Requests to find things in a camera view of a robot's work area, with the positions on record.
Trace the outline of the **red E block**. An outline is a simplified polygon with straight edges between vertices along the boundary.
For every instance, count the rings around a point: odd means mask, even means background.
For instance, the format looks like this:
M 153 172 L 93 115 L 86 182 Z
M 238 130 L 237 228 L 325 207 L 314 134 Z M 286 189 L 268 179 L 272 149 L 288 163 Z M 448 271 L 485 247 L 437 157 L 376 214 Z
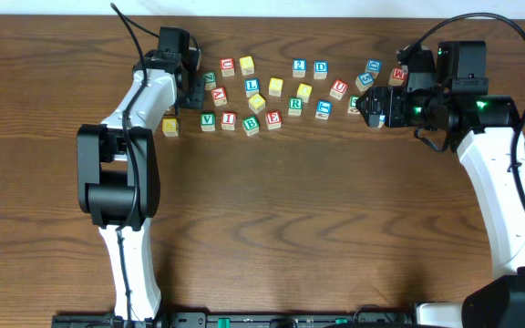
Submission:
M 283 120 L 279 111 L 270 111 L 265 114 L 265 121 L 269 130 L 277 129 L 282 126 Z

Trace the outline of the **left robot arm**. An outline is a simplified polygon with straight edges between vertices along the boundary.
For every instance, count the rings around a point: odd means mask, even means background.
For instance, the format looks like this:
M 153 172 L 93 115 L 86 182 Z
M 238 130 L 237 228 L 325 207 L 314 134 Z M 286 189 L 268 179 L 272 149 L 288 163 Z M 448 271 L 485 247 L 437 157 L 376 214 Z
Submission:
M 132 68 L 131 87 L 117 108 L 77 132 L 78 203 L 107 246 L 116 289 L 108 327 L 163 325 L 150 248 L 160 203 L 154 133 L 168 110 L 203 103 L 195 38 L 164 26 L 158 40 Z

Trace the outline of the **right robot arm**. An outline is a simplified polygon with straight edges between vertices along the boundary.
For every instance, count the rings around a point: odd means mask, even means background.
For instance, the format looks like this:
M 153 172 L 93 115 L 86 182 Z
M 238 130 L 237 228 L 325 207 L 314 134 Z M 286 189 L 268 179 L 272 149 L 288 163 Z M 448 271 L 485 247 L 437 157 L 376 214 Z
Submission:
M 447 41 L 437 52 L 406 49 L 387 87 L 355 102 L 371 128 L 442 130 L 468 173 L 489 237 L 493 282 L 463 302 L 417 305 L 415 321 L 437 327 L 525 327 L 525 147 L 509 96 L 489 94 L 483 41 Z

